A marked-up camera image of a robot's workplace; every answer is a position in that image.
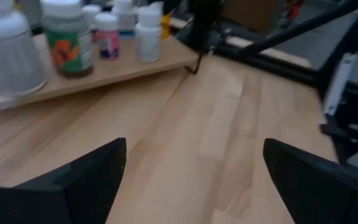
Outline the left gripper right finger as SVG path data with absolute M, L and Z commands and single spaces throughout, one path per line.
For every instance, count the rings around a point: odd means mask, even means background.
M 358 167 L 273 138 L 265 139 L 263 157 L 295 223 L 358 223 Z

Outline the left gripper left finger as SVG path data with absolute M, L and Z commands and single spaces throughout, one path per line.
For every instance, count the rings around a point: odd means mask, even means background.
M 0 224 L 105 223 L 126 166 L 117 138 L 14 187 L 0 187 Z

